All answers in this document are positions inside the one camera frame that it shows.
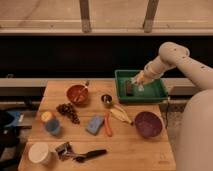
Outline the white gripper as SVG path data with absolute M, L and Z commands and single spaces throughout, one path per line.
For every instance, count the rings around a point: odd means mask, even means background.
M 152 78 L 149 78 L 148 76 L 145 75 L 144 71 L 141 70 L 135 77 L 135 84 L 136 85 L 146 85 L 149 84 L 153 81 Z

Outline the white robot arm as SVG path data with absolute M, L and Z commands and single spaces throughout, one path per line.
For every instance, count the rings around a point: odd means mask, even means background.
M 213 171 L 213 68 L 191 58 L 188 48 L 165 42 L 158 56 L 134 77 L 134 83 L 151 83 L 173 68 L 200 89 L 183 112 L 176 171 Z

